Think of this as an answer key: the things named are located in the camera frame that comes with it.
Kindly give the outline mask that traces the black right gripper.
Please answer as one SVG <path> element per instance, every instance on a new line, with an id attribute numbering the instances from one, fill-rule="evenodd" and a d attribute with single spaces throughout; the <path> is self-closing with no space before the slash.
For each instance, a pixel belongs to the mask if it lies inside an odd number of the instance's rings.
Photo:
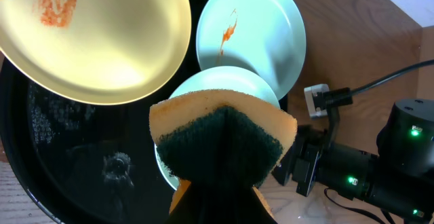
<path id="1" fill-rule="evenodd" d="M 315 184 L 319 159 L 330 146 L 330 132 L 310 125 L 298 126 L 295 141 L 271 172 L 282 186 L 290 180 L 297 183 L 296 193 L 308 197 Z"/>

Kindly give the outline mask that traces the yellow green scrub sponge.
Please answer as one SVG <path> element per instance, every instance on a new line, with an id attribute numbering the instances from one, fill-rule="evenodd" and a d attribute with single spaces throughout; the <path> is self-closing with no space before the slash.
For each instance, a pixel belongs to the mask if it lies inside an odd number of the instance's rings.
<path id="1" fill-rule="evenodd" d="M 294 143 L 294 117 L 248 94 L 203 90 L 151 106 L 149 128 L 180 181 L 169 223 L 274 222 L 258 186 Z"/>

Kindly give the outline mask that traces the light green stained plate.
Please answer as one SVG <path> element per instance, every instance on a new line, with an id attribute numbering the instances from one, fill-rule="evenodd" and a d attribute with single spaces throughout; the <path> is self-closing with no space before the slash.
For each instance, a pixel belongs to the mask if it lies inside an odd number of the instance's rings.
<path id="1" fill-rule="evenodd" d="M 294 0 L 208 0 L 197 25 L 195 46 L 202 70 L 247 69 L 282 99 L 303 68 L 307 36 Z"/>

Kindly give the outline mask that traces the yellow plate with sauce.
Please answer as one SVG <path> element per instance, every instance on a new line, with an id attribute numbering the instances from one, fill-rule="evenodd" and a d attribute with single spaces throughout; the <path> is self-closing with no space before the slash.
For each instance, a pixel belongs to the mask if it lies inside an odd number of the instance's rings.
<path id="1" fill-rule="evenodd" d="M 1 51 L 35 83 L 93 105 L 140 100 L 179 69 L 189 0 L 1 0 Z"/>

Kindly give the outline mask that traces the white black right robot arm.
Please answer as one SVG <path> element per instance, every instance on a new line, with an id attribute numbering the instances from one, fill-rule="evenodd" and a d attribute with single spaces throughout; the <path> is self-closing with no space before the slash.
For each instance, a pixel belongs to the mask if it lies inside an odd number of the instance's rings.
<path id="1" fill-rule="evenodd" d="M 321 183 L 349 200 L 367 202 L 405 223 L 433 218 L 433 101 L 402 99 L 376 137 L 377 154 L 335 142 L 337 108 L 327 110 L 329 128 L 298 127 L 294 144 L 272 171 L 280 185 L 297 183 L 308 196 Z"/>

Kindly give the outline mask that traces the light green clean plate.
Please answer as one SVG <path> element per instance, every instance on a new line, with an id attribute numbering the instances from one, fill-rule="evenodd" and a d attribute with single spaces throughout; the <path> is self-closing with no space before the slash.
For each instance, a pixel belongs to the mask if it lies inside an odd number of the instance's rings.
<path id="1" fill-rule="evenodd" d="M 179 85 L 169 98 L 202 90 L 233 90 L 256 97 L 281 110 L 273 89 L 263 78 L 247 69 L 232 66 L 214 67 L 198 72 Z M 211 132 L 209 142 L 216 143 L 225 139 L 222 136 L 224 135 L 221 132 Z M 177 190 L 181 182 L 180 177 L 173 175 L 169 166 L 161 159 L 156 143 L 155 157 L 162 176 L 172 189 Z"/>

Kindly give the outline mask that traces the round black tray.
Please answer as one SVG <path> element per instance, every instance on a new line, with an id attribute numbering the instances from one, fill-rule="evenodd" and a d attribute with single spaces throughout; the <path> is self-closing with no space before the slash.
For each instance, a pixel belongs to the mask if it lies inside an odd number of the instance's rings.
<path id="1" fill-rule="evenodd" d="M 198 73 L 195 29 L 208 0 L 189 0 L 188 50 L 156 92 L 120 105 L 72 100 L 35 83 L 5 56 L 1 139 L 20 184 L 58 223 L 169 223 L 174 190 L 149 132 L 151 106 Z"/>

